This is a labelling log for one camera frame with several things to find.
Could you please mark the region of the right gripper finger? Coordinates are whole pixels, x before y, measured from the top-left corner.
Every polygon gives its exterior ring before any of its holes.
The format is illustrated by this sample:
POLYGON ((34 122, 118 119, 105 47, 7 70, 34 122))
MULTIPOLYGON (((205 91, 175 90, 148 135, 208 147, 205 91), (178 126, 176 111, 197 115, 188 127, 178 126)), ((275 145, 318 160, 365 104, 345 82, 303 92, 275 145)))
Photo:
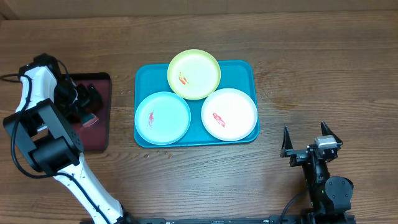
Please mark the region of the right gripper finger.
POLYGON ((284 137, 282 141, 281 151, 293 151, 292 141, 290 139, 290 135, 287 129, 287 126, 284 126, 284 137))
POLYGON ((323 136, 331 135, 334 137, 338 146, 343 145, 343 141, 327 126, 326 122, 322 121, 320 126, 321 126, 323 136))

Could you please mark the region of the yellow-green plate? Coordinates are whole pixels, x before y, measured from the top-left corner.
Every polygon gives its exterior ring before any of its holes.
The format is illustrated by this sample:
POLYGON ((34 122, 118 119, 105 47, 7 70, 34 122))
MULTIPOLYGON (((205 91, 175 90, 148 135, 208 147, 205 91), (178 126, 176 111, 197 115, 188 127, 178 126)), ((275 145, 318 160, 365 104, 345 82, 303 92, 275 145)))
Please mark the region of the yellow-green plate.
POLYGON ((187 100, 200 100, 213 93, 221 81, 218 61, 204 50, 189 49, 169 63, 167 81, 174 93, 187 100))

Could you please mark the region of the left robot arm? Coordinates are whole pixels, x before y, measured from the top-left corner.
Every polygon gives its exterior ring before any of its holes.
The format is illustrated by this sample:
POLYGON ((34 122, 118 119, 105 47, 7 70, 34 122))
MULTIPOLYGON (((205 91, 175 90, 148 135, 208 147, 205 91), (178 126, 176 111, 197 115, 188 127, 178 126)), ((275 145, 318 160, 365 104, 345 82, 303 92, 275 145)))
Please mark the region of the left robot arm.
POLYGON ((109 74, 69 74, 60 60, 41 54, 1 80, 22 84, 19 106, 3 120, 16 168, 31 179, 59 181, 90 214, 92 223, 134 223, 84 156, 85 146, 94 151, 108 146, 109 74))

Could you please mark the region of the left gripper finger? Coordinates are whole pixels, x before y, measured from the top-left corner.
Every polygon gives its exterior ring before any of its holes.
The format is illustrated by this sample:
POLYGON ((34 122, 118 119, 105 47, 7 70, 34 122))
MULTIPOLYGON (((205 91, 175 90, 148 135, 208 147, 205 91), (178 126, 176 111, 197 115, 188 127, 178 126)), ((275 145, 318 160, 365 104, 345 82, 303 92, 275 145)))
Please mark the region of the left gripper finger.
POLYGON ((76 107, 80 113, 89 114, 90 94, 86 86, 79 84, 76 87, 77 100, 76 107))
POLYGON ((96 113, 97 111, 101 110, 103 107, 103 99, 100 95, 99 91, 94 87, 93 84, 88 85, 87 87, 89 93, 89 104, 88 110, 91 113, 96 113))

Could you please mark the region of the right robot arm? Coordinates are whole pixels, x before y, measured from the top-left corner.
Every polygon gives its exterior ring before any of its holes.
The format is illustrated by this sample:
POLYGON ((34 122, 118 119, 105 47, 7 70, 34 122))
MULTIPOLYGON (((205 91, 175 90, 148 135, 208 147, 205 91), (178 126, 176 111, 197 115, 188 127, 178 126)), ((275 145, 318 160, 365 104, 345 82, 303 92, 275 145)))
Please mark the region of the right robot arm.
POLYGON ((322 135, 306 149, 295 150, 287 127, 280 157, 288 157, 290 166, 303 169, 306 189, 298 193, 282 211, 280 223, 355 223, 354 216, 346 212, 351 209, 354 184, 346 177, 332 176, 327 164, 338 157, 343 141, 327 126, 320 124, 322 135), (300 215, 287 218, 289 207, 304 194, 308 194, 312 207, 303 209, 300 215))

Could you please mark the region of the light blue plate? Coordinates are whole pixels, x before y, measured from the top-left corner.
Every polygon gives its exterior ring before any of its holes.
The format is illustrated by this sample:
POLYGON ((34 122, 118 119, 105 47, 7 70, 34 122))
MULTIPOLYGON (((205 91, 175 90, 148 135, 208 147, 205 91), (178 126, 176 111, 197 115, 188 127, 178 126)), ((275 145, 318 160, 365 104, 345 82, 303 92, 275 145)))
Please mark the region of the light blue plate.
POLYGON ((175 93, 153 93, 138 105, 134 125, 145 141, 164 146, 181 139, 189 129, 191 112, 187 102, 175 93))

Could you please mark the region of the red and green sponge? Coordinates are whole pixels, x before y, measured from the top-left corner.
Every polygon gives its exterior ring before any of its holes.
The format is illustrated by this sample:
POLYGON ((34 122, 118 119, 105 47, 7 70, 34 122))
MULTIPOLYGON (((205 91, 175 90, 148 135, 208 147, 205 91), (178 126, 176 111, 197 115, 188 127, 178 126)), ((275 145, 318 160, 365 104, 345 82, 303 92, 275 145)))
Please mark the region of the red and green sponge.
POLYGON ((95 124, 98 120, 98 117, 93 113, 82 113, 80 115, 81 125, 83 128, 90 127, 95 124))

